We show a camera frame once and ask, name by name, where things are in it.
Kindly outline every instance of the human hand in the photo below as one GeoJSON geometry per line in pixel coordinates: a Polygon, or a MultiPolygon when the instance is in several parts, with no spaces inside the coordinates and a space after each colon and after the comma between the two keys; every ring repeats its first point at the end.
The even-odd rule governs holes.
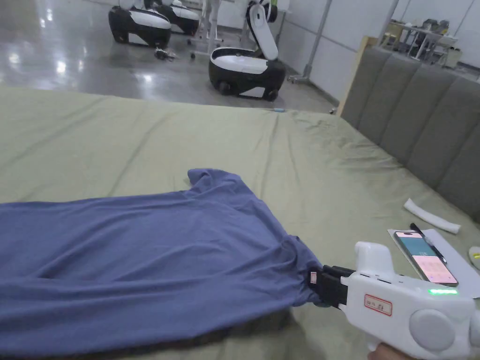
{"type": "Polygon", "coordinates": [[[368,360],[413,360],[413,358],[388,345],[380,344],[377,350],[368,354],[368,360]]]}

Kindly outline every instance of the bed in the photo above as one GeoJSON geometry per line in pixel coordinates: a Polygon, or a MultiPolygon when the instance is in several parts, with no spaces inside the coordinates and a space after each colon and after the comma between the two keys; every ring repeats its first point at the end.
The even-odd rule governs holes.
{"type": "MultiPolygon", "coordinates": [[[[191,168],[239,174],[324,264],[354,268],[378,242],[417,276],[387,233],[414,219],[409,197],[462,226],[442,235],[462,255],[480,230],[337,116],[142,101],[0,87],[0,201],[54,201],[189,188],[191,168]]],[[[421,228],[427,225],[420,220],[421,228]]],[[[365,335],[337,309],[305,305],[174,344],[94,358],[366,359],[365,335]]]]}

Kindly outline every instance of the pen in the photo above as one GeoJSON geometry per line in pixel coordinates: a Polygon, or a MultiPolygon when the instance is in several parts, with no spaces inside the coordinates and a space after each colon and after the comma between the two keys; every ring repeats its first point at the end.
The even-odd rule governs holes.
{"type": "Polygon", "coordinates": [[[444,262],[444,264],[447,263],[447,260],[445,260],[442,253],[438,251],[438,249],[435,247],[435,245],[432,244],[432,242],[425,236],[425,234],[420,230],[420,228],[417,225],[415,225],[415,223],[410,224],[410,230],[414,230],[417,233],[419,233],[420,235],[422,235],[423,238],[425,239],[425,241],[427,242],[427,244],[429,244],[429,246],[432,248],[433,252],[440,258],[440,260],[442,260],[444,262]]]}

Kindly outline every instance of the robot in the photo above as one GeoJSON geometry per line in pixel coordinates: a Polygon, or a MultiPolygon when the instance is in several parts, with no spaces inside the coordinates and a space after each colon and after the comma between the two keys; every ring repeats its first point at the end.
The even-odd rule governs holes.
{"type": "Polygon", "coordinates": [[[357,270],[323,266],[307,283],[327,305],[369,335],[416,359],[459,359],[480,350],[480,311],[471,298],[443,285],[397,275],[386,246],[358,242],[357,270]]]}
{"type": "Polygon", "coordinates": [[[200,24],[200,16],[183,6],[181,1],[173,0],[171,5],[159,1],[160,5],[153,4],[152,8],[165,16],[172,25],[172,32],[195,36],[200,24]]]}
{"type": "Polygon", "coordinates": [[[210,56],[210,82],[223,95],[274,101],[286,74],[285,66],[278,61],[278,48],[268,27],[268,23],[276,20],[277,7],[269,0],[250,1],[246,17],[258,50],[217,48],[210,56]]]}
{"type": "Polygon", "coordinates": [[[168,18],[153,9],[140,9],[140,6],[135,5],[136,0],[119,0],[119,5],[114,6],[108,13],[108,22],[115,41],[166,48],[171,35],[168,18]]]}

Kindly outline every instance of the smartphone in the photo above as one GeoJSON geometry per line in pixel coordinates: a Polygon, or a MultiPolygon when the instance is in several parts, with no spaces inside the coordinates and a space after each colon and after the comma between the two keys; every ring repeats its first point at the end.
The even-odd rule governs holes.
{"type": "Polygon", "coordinates": [[[424,280],[447,286],[458,285],[458,281],[422,235],[415,231],[396,231],[394,237],[424,280]]]}

